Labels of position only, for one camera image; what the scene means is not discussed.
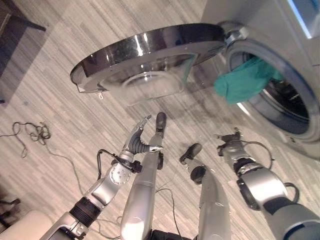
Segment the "washing machine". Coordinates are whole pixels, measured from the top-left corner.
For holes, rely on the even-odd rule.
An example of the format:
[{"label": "washing machine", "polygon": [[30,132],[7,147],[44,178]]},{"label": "washing machine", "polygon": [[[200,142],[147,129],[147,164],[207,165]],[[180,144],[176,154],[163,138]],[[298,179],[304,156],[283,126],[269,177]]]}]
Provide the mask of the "washing machine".
[{"label": "washing machine", "polygon": [[208,0],[201,21],[222,26],[229,37],[213,63],[218,75],[256,56],[285,77],[237,106],[262,134],[319,160],[319,2]]},{"label": "washing machine", "polygon": [[80,93],[110,91],[132,105],[181,92],[190,68],[206,60],[222,75],[258,57],[284,80],[236,107],[262,134],[319,160],[319,22],[316,0],[208,0],[201,23],[118,41],[80,61],[70,76]]}]

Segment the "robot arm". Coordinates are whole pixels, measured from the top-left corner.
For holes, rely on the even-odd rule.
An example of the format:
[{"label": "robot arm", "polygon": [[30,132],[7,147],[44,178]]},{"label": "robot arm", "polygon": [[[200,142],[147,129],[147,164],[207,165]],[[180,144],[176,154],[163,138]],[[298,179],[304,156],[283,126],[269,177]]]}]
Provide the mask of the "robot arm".
[{"label": "robot arm", "polygon": [[105,176],[97,180],[84,196],[46,232],[40,240],[83,239],[90,225],[103,209],[112,201],[118,190],[126,184],[133,173],[142,170],[140,162],[133,161],[137,153],[157,152],[159,145],[145,145],[140,136],[151,116],[145,117],[132,130],[116,162],[107,170]]},{"label": "robot arm", "polygon": [[277,240],[318,240],[320,219],[305,206],[288,199],[285,184],[269,168],[257,163],[240,141],[240,132],[219,136],[218,147],[238,176],[237,185],[249,208],[262,211]]}]

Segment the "black cable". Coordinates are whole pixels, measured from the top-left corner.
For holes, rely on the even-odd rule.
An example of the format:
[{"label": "black cable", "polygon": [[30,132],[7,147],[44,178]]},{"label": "black cable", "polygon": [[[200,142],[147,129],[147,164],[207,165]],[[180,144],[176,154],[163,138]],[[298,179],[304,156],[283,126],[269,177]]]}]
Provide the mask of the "black cable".
[{"label": "black cable", "polygon": [[49,149],[49,147],[46,143],[46,140],[51,138],[51,133],[50,133],[49,128],[46,124],[44,124],[43,122],[40,122],[40,124],[41,125],[35,125],[32,122],[21,123],[19,121],[16,121],[12,124],[13,134],[0,135],[0,137],[15,136],[23,146],[23,150],[22,150],[20,156],[21,156],[21,158],[25,158],[28,154],[28,148],[27,148],[26,144],[18,137],[18,134],[21,133],[21,131],[22,131],[21,126],[24,126],[25,132],[30,136],[30,138],[33,142],[39,142],[41,145],[46,147],[49,154],[56,156],[56,157],[64,158],[71,164],[76,181],[77,181],[79,191],[83,195],[84,191],[81,188],[80,179],[79,179],[78,173],[76,171],[76,167],[75,167],[74,162],[70,158],[68,158],[64,155],[60,155],[60,154],[56,154],[56,153],[51,152],[51,150]]},{"label": "black cable", "polygon": [[97,163],[97,168],[98,168],[98,178],[97,180],[101,179],[101,171],[102,171],[102,168],[101,168],[101,154],[108,154],[110,155],[111,157],[113,157],[113,159],[117,160],[117,155],[115,155],[114,153],[111,153],[105,149],[100,149],[97,154],[96,154],[96,163]]},{"label": "black cable", "polygon": [[298,188],[296,185],[294,185],[292,182],[285,182],[284,185],[285,185],[286,187],[292,187],[292,188],[294,188],[295,194],[294,194],[294,198],[293,198],[292,202],[297,203],[297,202],[299,201],[299,197],[300,197],[299,188]]},{"label": "black cable", "polygon": [[174,194],[172,193],[172,190],[169,189],[169,188],[161,188],[161,189],[158,189],[157,191],[155,191],[155,193],[158,193],[160,191],[163,191],[163,190],[168,190],[170,191],[171,193],[171,199],[172,199],[172,212],[173,212],[173,220],[174,220],[174,224],[175,224],[175,228],[181,238],[181,240],[183,239],[181,234],[180,234],[180,231],[179,231],[179,228],[178,228],[178,225],[177,225],[177,221],[176,221],[176,214],[175,214],[175,200],[174,200]]},{"label": "black cable", "polygon": [[261,142],[258,142],[258,141],[244,141],[244,140],[231,140],[231,141],[229,141],[229,143],[232,143],[232,142],[246,143],[245,145],[243,145],[243,147],[245,147],[245,146],[247,146],[249,144],[259,145],[259,146],[263,147],[264,149],[267,150],[267,152],[269,154],[270,165],[269,165],[268,169],[272,168],[273,161],[275,159],[272,157],[271,151],[264,144],[262,144]]},{"label": "black cable", "polygon": [[[21,122],[14,122],[12,124],[12,134],[4,134],[4,135],[0,135],[0,137],[16,137],[17,140],[22,144],[23,146],[23,150],[21,152],[21,158],[25,158],[28,154],[28,148],[26,146],[26,144],[18,137],[18,134],[21,133],[21,126],[24,126],[24,130],[25,132],[30,136],[31,140],[33,142],[39,142],[41,145],[45,146],[48,153],[50,155],[53,155],[53,156],[56,156],[56,157],[60,157],[60,158],[63,158],[65,160],[67,160],[71,166],[72,166],[72,170],[73,170],[73,173],[75,175],[75,178],[76,178],[76,181],[77,181],[77,185],[78,185],[78,189],[81,193],[81,195],[84,195],[84,191],[82,190],[81,188],[81,183],[80,183],[80,179],[79,179],[79,176],[78,176],[78,173],[77,173],[77,170],[76,170],[76,166],[74,164],[74,162],[64,156],[64,155],[60,155],[60,154],[57,154],[57,153],[53,153],[47,143],[46,143],[46,140],[50,139],[51,138],[51,133],[49,131],[49,128],[48,126],[46,126],[43,122],[40,122],[41,125],[35,125],[34,123],[32,122],[26,122],[26,123],[21,123]],[[100,149],[97,153],[97,164],[98,164],[98,180],[101,178],[101,171],[102,171],[102,168],[101,168],[101,158],[100,158],[100,155],[102,153],[106,153],[110,156],[112,156],[113,158],[116,159],[116,155],[113,153],[110,153],[109,151],[105,150],[105,149]],[[118,219],[120,217],[117,218],[117,223],[113,222],[113,221],[109,221],[109,220],[104,220],[104,219],[98,219],[98,221],[104,221],[104,222],[108,222],[108,223],[112,223],[112,224],[115,224],[115,225],[119,225],[118,223]],[[109,239],[109,240],[117,240],[120,238],[120,236],[117,236],[117,237],[109,237],[109,236],[106,236],[104,234],[101,233],[101,226],[100,226],[100,223],[97,221],[97,224],[99,225],[99,230],[96,231],[93,229],[94,232],[97,232],[99,233],[101,236]]]},{"label": "black cable", "polygon": [[51,133],[49,132],[49,128],[43,123],[40,122],[42,126],[37,126],[32,122],[21,123],[16,121],[12,124],[12,134],[5,134],[0,135],[0,137],[13,137],[15,136],[16,139],[21,143],[23,146],[23,150],[21,152],[21,158],[25,158],[28,154],[28,148],[26,144],[18,137],[18,134],[22,131],[21,126],[24,126],[25,132],[30,136],[31,140],[34,142],[39,142],[41,145],[46,145],[46,140],[51,137]]}]

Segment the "green cloth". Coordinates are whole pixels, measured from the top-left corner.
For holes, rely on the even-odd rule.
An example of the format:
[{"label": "green cloth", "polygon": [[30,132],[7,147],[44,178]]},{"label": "green cloth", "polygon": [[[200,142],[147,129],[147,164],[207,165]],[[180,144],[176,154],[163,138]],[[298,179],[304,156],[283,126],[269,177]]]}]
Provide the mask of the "green cloth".
[{"label": "green cloth", "polygon": [[214,89],[231,105],[247,101],[259,94],[271,79],[284,80],[273,66],[258,57],[253,57],[232,72],[219,76],[214,83]]}]

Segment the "wood-look floor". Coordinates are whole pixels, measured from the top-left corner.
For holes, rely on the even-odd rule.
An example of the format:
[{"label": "wood-look floor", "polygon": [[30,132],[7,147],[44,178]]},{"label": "wood-look floor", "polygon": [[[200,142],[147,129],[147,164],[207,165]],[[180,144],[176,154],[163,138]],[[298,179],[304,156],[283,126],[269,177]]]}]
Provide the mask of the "wood-look floor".
[{"label": "wood-look floor", "polygon": [[[125,107],[105,93],[80,94],[70,81],[72,68],[96,50],[131,35],[183,23],[200,21],[205,0],[15,0],[31,21],[47,28],[45,33],[28,28],[15,49],[1,78],[0,89],[7,103],[0,105],[0,134],[10,133],[12,123],[44,122],[52,137],[47,141],[53,152],[73,159],[81,186],[88,189],[96,180],[96,154],[100,148],[118,153],[132,127],[152,114],[142,138],[154,132],[159,111],[167,114],[163,141],[164,167],[157,186],[166,184],[175,198],[176,219],[181,234],[193,238],[198,232],[200,186],[194,185],[179,164],[186,148],[203,145],[198,158],[210,166],[222,182],[230,204],[232,240],[273,240],[262,214],[246,207],[236,185],[236,176],[216,147],[214,134],[229,134],[235,126],[243,139],[266,144],[277,161],[273,170],[284,182],[300,189],[300,203],[319,213],[320,162],[296,155],[267,139],[233,106],[212,89],[215,75],[210,69],[194,67],[183,93],[134,107]],[[81,197],[71,165],[49,155],[46,148],[22,133],[29,153],[20,158],[21,144],[14,137],[0,138],[0,184],[22,200],[24,211],[41,210],[56,221]],[[267,152],[249,148],[259,161],[268,164]],[[103,171],[111,160],[103,159]],[[100,218],[116,221],[123,213],[133,178],[116,195]],[[171,196],[157,193],[153,228],[176,233]],[[101,222],[101,231],[118,236],[120,229]],[[86,239],[104,239],[91,231]]]}]

